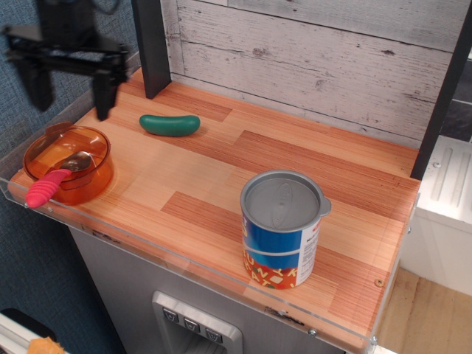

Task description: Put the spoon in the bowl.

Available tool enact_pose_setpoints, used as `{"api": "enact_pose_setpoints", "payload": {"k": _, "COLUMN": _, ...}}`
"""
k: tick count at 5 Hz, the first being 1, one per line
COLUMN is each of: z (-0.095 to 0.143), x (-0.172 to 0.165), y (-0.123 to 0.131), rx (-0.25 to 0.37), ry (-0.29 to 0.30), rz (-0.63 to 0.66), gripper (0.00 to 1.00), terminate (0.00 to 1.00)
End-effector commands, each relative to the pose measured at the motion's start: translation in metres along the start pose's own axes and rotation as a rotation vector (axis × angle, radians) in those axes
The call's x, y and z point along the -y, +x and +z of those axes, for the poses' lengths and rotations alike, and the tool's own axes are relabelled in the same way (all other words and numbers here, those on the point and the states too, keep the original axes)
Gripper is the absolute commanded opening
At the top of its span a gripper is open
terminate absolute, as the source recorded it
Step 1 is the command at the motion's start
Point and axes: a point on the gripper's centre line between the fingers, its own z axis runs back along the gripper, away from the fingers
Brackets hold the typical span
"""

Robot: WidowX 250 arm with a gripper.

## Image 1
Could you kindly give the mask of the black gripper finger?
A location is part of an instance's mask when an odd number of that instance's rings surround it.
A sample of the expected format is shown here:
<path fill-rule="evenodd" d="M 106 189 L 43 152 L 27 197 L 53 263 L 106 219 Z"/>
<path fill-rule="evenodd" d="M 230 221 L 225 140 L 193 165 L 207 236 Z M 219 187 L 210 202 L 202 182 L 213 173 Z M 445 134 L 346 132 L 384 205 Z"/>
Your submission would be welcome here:
<path fill-rule="evenodd" d="M 108 112 L 115 106 L 118 83 L 110 73 L 98 73 L 92 80 L 94 105 L 99 121 L 108 118 Z"/>
<path fill-rule="evenodd" d="M 51 76 L 39 63 L 31 60 L 18 64 L 18 73 L 29 101 L 40 111 L 46 111 L 52 104 Z"/>

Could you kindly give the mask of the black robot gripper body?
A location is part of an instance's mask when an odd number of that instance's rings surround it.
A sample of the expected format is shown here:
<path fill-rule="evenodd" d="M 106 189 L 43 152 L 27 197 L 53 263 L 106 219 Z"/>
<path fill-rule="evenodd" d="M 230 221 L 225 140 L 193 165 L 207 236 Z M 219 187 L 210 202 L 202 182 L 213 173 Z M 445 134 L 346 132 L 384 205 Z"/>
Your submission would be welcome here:
<path fill-rule="evenodd" d="M 126 47 L 96 29 L 95 12 L 110 15 L 95 1 L 36 1 L 38 25 L 7 25 L 7 59 L 23 83 L 50 83 L 51 72 L 89 76 L 94 83 L 124 83 Z"/>

